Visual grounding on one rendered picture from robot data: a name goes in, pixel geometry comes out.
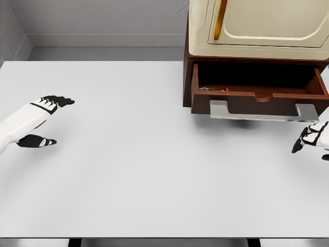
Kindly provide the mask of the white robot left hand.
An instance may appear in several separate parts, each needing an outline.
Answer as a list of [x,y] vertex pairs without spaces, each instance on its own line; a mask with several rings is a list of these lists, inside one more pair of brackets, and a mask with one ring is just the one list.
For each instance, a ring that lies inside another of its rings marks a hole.
[[34,135],[31,132],[41,126],[55,111],[66,105],[72,105],[74,102],[70,98],[52,95],[24,105],[2,121],[7,135],[7,144],[15,143],[23,148],[55,145],[56,140]]

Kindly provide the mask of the brown wooden drawer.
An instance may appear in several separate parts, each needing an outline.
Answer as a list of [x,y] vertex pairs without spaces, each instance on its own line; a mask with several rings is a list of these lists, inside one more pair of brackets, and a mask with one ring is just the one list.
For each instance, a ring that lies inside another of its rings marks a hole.
[[320,71],[309,65],[198,62],[191,96],[193,114],[210,114],[210,100],[227,101],[232,114],[297,116],[295,104],[301,103],[313,104],[321,115],[329,107]]

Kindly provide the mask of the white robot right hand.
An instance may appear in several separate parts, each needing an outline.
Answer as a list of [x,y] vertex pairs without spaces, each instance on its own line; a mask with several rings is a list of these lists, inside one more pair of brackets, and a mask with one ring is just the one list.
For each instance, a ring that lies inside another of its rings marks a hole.
[[321,147],[329,151],[329,121],[318,122],[305,127],[294,143],[291,152],[300,151],[304,145]]

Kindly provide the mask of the brown and cream cabinet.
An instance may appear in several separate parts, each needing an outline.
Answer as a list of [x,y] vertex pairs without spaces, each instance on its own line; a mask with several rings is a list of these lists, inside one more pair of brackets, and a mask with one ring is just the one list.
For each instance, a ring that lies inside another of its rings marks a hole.
[[329,36],[320,48],[210,44],[214,9],[219,9],[220,3],[221,0],[190,0],[184,54],[184,106],[192,104],[191,79],[196,62],[329,65]]

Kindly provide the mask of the cream cabinet door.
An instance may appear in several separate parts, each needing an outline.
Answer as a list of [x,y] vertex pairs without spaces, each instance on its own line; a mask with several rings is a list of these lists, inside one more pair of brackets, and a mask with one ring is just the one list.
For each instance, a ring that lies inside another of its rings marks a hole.
[[216,40],[217,17],[210,44],[320,48],[329,36],[329,0],[228,0]]

